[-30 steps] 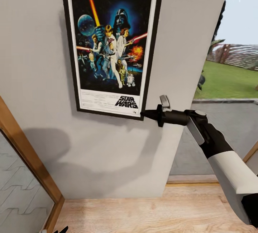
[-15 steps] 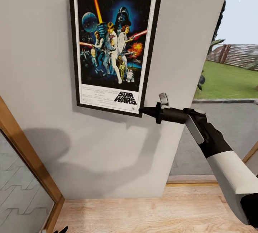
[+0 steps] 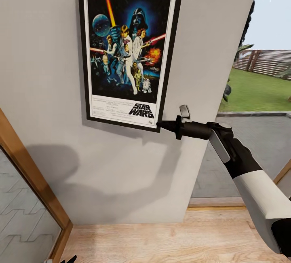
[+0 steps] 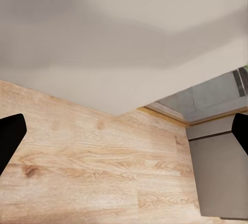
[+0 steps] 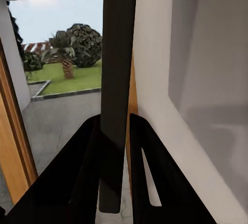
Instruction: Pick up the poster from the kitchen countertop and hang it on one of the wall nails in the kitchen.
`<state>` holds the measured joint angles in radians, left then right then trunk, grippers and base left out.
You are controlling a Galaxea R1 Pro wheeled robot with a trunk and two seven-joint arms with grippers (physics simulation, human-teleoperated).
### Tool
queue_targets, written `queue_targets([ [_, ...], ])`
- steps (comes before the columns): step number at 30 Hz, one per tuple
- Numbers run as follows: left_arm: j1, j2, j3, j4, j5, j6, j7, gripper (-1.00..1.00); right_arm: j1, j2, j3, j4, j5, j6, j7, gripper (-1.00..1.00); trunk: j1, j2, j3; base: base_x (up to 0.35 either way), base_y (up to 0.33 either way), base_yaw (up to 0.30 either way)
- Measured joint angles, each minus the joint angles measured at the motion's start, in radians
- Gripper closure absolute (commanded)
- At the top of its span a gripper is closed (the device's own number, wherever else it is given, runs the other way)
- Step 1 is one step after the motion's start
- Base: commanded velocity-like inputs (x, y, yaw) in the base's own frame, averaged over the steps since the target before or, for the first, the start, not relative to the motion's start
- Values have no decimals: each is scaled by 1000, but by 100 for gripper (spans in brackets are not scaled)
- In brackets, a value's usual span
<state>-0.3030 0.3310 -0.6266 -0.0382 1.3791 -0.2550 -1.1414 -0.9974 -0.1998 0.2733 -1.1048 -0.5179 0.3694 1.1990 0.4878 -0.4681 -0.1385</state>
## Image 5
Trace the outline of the poster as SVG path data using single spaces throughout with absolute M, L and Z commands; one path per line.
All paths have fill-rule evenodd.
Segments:
M 103 0 L 99 211 L 120 213 L 136 0 Z

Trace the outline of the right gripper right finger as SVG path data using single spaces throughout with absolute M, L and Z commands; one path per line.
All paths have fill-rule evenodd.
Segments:
M 162 206 L 150 204 L 142 148 Z M 130 114 L 133 224 L 217 224 L 149 122 Z

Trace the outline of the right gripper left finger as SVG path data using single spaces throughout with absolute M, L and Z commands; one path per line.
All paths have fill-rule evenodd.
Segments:
M 100 126 L 87 119 L 0 224 L 95 224 Z

